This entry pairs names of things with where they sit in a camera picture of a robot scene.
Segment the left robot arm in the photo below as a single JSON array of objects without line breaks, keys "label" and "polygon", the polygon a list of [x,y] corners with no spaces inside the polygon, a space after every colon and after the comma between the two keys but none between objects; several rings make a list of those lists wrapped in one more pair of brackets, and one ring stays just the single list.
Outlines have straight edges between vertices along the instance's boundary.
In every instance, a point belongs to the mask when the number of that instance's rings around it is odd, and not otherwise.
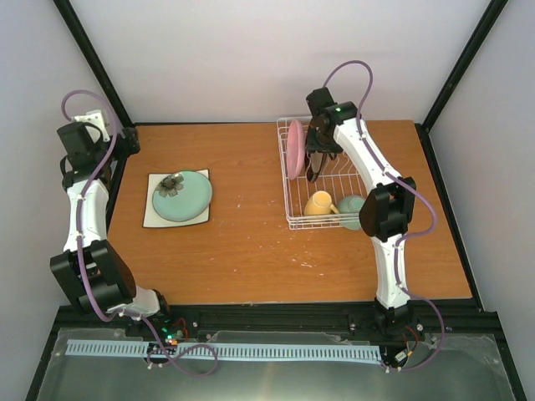
[{"label": "left robot arm", "polygon": [[174,326],[168,303],[157,290],[136,285],[107,239],[111,164],[140,151],[137,130],[110,135],[97,124],[74,121],[59,128],[58,136],[66,150],[60,171],[70,223],[63,252],[50,260],[51,272],[78,313],[95,313],[106,322],[116,315],[145,318],[148,330],[165,336]]}]

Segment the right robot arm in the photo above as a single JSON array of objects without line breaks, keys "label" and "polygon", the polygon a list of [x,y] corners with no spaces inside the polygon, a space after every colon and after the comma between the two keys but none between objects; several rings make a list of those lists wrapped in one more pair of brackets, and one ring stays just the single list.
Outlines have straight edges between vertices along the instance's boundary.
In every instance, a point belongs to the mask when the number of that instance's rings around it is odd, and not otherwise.
[{"label": "right robot arm", "polygon": [[327,160],[346,154],[367,191],[359,223],[372,241],[377,263],[375,326],[392,334],[410,321],[402,237],[412,221],[415,182],[391,167],[353,103],[336,103],[326,87],[313,90],[306,102],[311,114],[305,141],[308,181],[317,180]]}]

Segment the white wire dish rack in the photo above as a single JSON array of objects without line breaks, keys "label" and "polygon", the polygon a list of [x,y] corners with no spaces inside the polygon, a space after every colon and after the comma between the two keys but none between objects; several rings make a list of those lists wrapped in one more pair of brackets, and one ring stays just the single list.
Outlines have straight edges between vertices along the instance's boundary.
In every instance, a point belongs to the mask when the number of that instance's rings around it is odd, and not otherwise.
[{"label": "white wire dish rack", "polygon": [[321,216],[304,214],[308,199],[318,191],[328,192],[335,205],[348,196],[366,198],[378,185],[389,185],[400,173],[381,154],[362,119],[350,119],[334,131],[334,138],[342,141],[343,152],[328,157],[315,182],[308,181],[306,170],[294,179],[288,175],[287,147],[290,125],[298,121],[304,128],[309,116],[285,117],[277,120],[278,148],[283,176],[283,194],[288,227],[291,230],[338,228],[359,222],[359,214],[344,213]]}]

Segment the round black-rimmed plate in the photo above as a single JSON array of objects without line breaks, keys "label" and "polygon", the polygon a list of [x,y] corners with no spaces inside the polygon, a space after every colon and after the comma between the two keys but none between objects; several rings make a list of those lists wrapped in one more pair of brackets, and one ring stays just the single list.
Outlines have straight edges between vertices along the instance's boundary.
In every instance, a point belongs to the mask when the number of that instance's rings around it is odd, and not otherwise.
[{"label": "round black-rimmed plate", "polygon": [[322,169],[324,168],[329,158],[329,153],[313,152],[307,154],[306,177],[308,182],[314,183],[318,179],[320,173],[322,172]]}]

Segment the yellow mug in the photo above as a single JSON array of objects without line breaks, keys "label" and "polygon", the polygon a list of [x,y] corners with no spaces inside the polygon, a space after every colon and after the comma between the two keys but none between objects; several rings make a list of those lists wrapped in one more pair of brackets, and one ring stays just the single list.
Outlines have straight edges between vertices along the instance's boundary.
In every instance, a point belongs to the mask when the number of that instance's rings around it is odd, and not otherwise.
[{"label": "yellow mug", "polygon": [[306,216],[326,216],[338,214],[339,210],[327,191],[318,190],[309,197],[303,213]]}]

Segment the teal flower plate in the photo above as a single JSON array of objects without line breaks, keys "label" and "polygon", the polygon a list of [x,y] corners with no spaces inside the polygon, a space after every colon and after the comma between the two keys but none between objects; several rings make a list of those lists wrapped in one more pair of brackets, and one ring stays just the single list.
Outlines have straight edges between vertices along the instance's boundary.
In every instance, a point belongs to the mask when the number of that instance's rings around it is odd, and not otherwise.
[{"label": "teal flower plate", "polygon": [[180,171],[162,178],[154,189],[152,205],[158,216],[173,221],[189,221],[211,203],[212,186],[200,172]]}]

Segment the square black-rimmed plate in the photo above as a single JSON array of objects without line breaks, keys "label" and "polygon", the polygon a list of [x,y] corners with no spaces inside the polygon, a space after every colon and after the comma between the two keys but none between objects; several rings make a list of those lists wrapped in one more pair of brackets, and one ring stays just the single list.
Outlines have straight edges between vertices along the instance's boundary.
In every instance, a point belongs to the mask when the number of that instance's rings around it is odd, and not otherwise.
[{"label": "square black-rimmed plate", "polygon": [[[196,172],[202,173],[204,176],[206,176],[210,180],[209,170],[207,169],[197,170]],[[158,182],[169,174],[172,174],[172,173],[151,173],[148,175],[145,214],[144,214],[142,226],[144,228],[172,228],[172,227],[181,227],[181,226],[194,226],[194,225],[208,222],[209,217],[210,217],[210,205],[199,216],[189,221],[183,221],[183,222],[168,221],[168,220],[161,218],[160,216],[156,214],[154,207],[152,205],[153,192]]]}]

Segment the pink round plate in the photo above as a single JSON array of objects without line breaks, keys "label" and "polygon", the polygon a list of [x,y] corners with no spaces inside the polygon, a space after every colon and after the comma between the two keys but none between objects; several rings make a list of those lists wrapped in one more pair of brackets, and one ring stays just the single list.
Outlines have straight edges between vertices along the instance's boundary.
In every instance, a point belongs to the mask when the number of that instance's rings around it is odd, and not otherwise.
[{"label": "pink round plate", "polygon": [[290,180],[299,176],[305,157],[305,133],[300,121],[293,119],[288,128],[286,165]]}]

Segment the green ceramic bowl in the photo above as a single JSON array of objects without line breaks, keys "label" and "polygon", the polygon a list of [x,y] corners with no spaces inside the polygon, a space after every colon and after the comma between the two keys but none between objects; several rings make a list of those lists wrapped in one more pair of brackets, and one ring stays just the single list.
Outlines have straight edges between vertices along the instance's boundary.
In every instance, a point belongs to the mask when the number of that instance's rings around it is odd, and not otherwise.
[{"label": "green ceramic bowl", "polygon": [[341,215],[340,225],[352,231],[361,229],[359,212],[364,205],[365,199],[360,195],[348,195],[336,205]]}]

